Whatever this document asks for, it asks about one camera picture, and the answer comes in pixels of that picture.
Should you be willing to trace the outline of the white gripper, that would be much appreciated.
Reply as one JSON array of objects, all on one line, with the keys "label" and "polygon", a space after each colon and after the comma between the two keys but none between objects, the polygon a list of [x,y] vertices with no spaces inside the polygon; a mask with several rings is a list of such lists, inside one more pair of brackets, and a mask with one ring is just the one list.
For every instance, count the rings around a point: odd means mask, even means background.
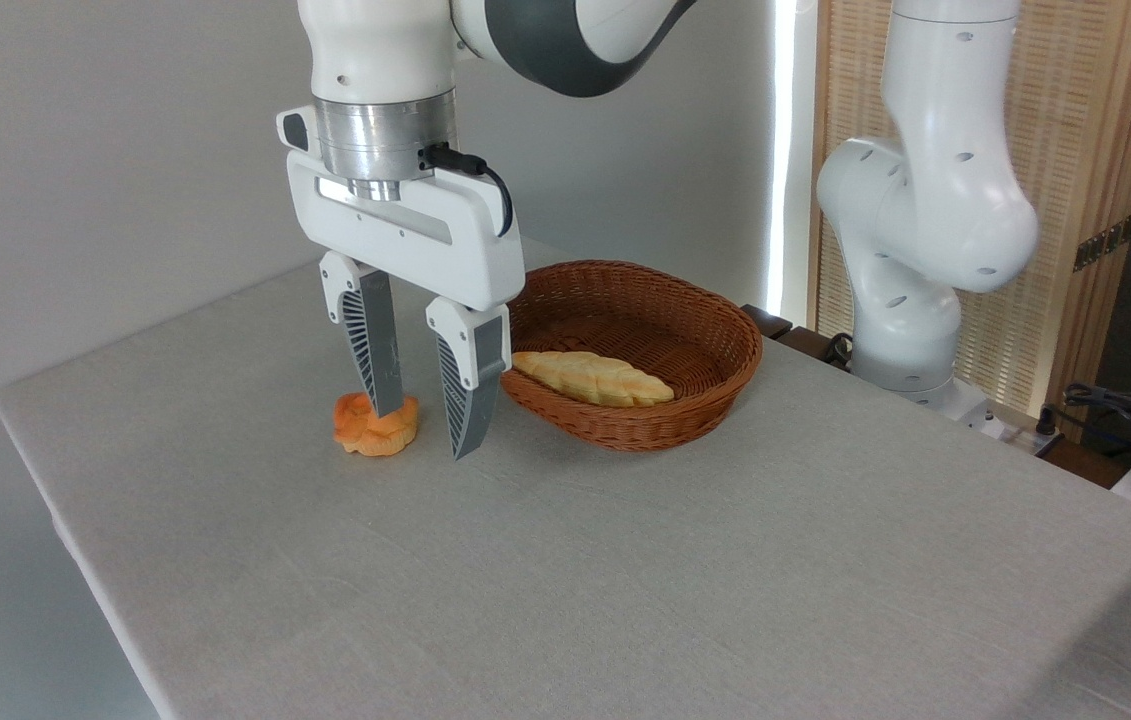
[{"label": "white gripper", "polygon": [[431,177],[402,182],[399,200],[359,199],[346,179],[323,167],[313,106],[282,111],[277,135],[290,147],[300,227],[336,251],[319,263],[323,302],[328,318],[344,328],[375,415],[396,413],[405,400],[391,274],[442,296],[425,316],[437,338],[452,456],[472,454],[486,439],[498,383],[511,368],[510,315],[500,304],[519,295],[525,281],[518,227],[498,233],[506,206],[497,184],[434,170]]}]

